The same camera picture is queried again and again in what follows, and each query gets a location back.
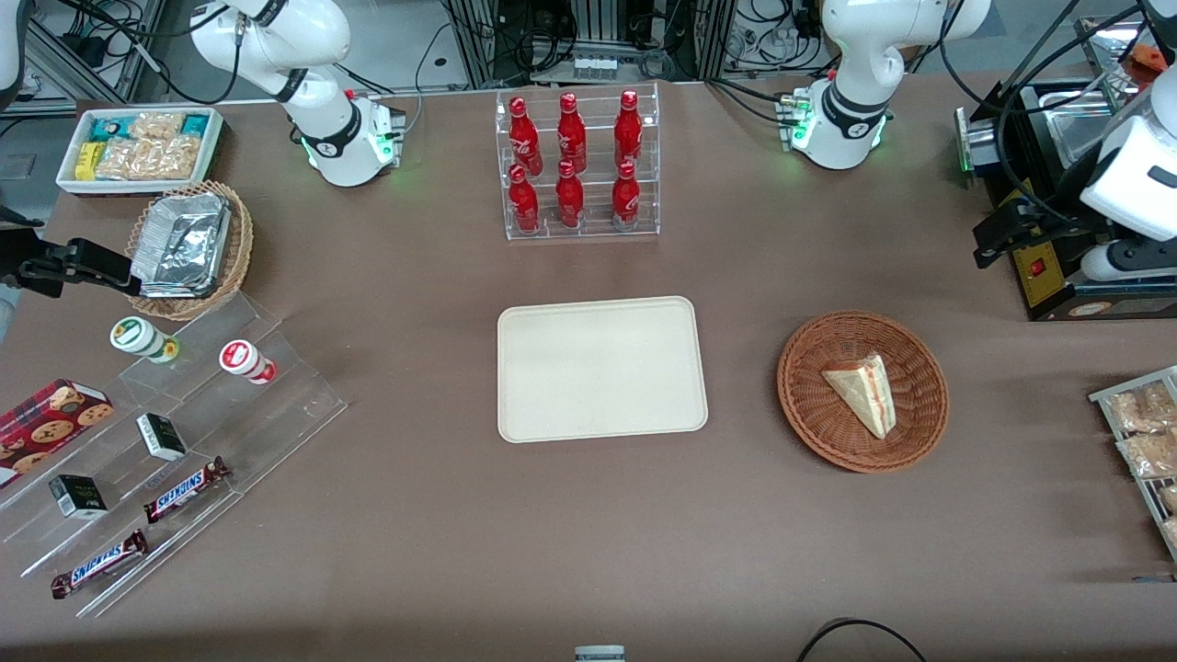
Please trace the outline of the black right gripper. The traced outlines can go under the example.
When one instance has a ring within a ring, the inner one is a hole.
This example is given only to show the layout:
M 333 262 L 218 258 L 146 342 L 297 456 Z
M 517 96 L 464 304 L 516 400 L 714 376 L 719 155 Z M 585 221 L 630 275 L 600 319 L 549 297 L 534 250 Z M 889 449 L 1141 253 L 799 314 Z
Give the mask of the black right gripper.
M 75 238 L 62 249 L 62 260 L 31 258 L 18 265 L 16 274 L 24 290 L 58 299 L 62 297 L 64 282 L 88 282 L 121 293 L 140 293 L 142 282 L 131 269 L 133 262 L 126 256 Z

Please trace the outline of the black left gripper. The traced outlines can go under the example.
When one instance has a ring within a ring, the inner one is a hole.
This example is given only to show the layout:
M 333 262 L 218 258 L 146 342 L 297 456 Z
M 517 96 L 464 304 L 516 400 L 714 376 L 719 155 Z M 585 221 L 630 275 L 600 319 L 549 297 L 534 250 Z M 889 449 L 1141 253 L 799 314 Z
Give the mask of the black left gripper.
M 1035 201 L 1015 197 L 1002 201 L 989 221 L 975 226 L 977 269 L 989 269 L 1000 256 L 1058 238 L 1058 225 Z

